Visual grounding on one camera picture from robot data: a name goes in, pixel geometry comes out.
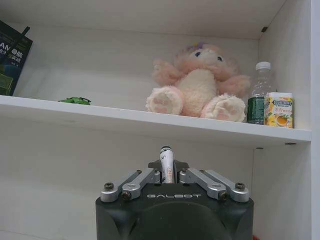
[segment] white shelf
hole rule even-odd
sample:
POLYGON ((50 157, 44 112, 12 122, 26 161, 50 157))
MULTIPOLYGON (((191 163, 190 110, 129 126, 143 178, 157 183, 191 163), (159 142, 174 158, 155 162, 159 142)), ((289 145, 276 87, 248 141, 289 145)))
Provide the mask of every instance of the white shelf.
POLYGON ((259 39, 285 0, 10 0, 2 21, 143 33, 259 39))
POLYGON ((255 148, 311 141, 308 130, 12 96, 0 96, 0 116, 224 146, 255 148))

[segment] book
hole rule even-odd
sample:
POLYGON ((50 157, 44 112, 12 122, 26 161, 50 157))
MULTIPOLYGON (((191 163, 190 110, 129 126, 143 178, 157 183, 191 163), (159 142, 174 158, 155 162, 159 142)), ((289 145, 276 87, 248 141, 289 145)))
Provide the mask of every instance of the book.
MULTIPOLYGON (((0 21, 0 59, 7 53, 21 33, 0 21)), ((11 49, 0 65, 0 95, 12 96, 26 62, 33 41, 24 36, 11 49)))

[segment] silver metal linkage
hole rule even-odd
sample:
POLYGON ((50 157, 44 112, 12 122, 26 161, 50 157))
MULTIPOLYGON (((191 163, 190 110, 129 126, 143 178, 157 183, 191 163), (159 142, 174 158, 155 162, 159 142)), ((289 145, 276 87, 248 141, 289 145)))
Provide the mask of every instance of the silver metal linkage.
POLYGON ((117 200, 119 194, 122 192, 122 186, 134 180, 140 173, 141 171, 135 171, 115 183, 107 182, 104 184, 104 189, 100 193, 101 201, 105 203, 111 203, 117 200))
POLYGON ((249 190, 243 183, 234 183, 213 170, 206 170, 203 174, 210 179, 225 185, 232 200, 240 203, 246 203, 249 201, 249 190))
POLYGON ((196 183, 206 190, 207 195, 213 199, 225 201, 228 198, 226 187, 223 184, 213 181, 195 168, 183 169, 180 172, 180 183, 196 183))
POLYGON ((140 197, 141 190, 146 184, 160 183, 160 172, 153 168, 146 168, 131 182, 122 186, 122 198, 132 200, 140 197))

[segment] yellow box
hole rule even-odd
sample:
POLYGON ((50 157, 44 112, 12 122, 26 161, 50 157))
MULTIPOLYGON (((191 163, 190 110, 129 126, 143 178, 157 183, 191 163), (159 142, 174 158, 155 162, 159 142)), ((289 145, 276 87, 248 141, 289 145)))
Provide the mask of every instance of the yellow box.
POLYGON ((264 125, 292 129, 293 107, 292 93, 269 92, 264 98, 264 125))

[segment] green bottle label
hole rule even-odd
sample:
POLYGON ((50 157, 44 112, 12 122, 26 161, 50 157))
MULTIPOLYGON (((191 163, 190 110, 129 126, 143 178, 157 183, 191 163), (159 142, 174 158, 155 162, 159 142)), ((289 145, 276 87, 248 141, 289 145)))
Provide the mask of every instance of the green bottle label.
POLYGON ((248 100, 246 122, 250 124, 264 124, 265 98, 251 97, 248 100))

